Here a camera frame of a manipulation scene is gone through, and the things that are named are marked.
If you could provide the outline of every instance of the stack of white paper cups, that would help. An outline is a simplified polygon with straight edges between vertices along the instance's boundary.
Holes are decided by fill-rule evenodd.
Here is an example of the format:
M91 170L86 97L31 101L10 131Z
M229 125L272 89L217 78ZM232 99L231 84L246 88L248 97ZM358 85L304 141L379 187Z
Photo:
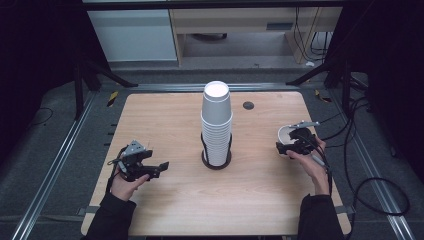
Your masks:
M205 86L201 111L203 163L211 169L225 168L231 161L230 91L227 84L213 81Z

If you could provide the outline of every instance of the wooden table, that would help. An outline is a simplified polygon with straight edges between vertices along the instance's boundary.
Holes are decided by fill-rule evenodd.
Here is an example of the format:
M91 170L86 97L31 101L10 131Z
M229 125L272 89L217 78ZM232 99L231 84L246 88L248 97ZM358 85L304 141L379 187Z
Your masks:
M245 101L254 109L244 109ZM301 200L314 187L300 164L278 155L275 142L279 127L311 120L303 97L232 92L231 102L232 160L225 169L211 170L201 160L202 93L130 95L90 205L98 206L103 198L112 169L106 163L135 139L153 149L145 165L169 161L169 169L132 197L138 207L130 235L296 235ZM342 205L335 184L333 200ZM86 214L83 234L93 217ZM348 233L347 215L338 217Z

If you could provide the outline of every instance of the metal frame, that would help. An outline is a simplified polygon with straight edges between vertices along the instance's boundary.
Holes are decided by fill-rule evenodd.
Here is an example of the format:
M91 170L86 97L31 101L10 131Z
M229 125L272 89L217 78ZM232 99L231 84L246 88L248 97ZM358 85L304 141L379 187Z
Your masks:
M297 86L287 86L285 83L228 83L232 92L253 91L293 91ZM138 87L126 88L125 91L136 92L203 92L205 84L140 84Z
M153 2L62 3L61 10L110 11L157 9L209 9L209 8L293 8L293 7L343 7L367 0L197 0Z
M37 218L39 217L41 210L43 209L44 204L46 203L47 198L56 182L56 179L58 178L59 173L62 170L62 167L65 164L66 159L74 145L78 133L87 118L92 102L96 95L96 92L89 93L89 96L85 102L85 110L82 112L81 117L78 120L75 120L72 124L72 127L65 138L65 141L63 142L58 154L56 155L56 158L54 159L49 171L47 172L40 188L38 189L37 194L19 221L12 236L13 240L27 239L31 233L31 230L34 227L35 222L37 221Z

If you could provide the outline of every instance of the person's hand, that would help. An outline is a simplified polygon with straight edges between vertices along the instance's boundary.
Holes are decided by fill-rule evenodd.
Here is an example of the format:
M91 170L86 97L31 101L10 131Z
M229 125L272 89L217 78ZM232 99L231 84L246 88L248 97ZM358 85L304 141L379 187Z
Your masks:
M320 146L318 149L324 153L325 142L318 137L315 138ZM327 172L321 165L312 159L311 155L302 155L291 150L287 150L286 154L299 161L305 172L312 178L312 182L315 186L315 195L330 195ZM321 158L321 155L315 150L312 151L312 154Z
M127 202L132 197L135 190L138 189L147 179L149 179L149 174L141 176L139 179L136 179L134 182L127 182L119 174L119 167L116 168L115 178L113 179L110 192L117 198Z

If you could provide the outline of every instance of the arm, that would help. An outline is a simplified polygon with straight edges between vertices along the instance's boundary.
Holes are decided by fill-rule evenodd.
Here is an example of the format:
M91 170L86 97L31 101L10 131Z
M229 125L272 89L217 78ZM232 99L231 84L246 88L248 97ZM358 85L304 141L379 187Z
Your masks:
M149 175L144 175L134 182L127 182L116 174L110 193L105 194L87 236L82 240L128 239L128 229L136 207L136 204L129 199L147 179Z
M317 142L324 150L325 142L319 138ZM307 195L303 198L300 207L298 239L344 239L333 200L330 197L326 170L316 163L311 155L305 156L290 150L287 151L287 155L302 165L315 186L315 196Z

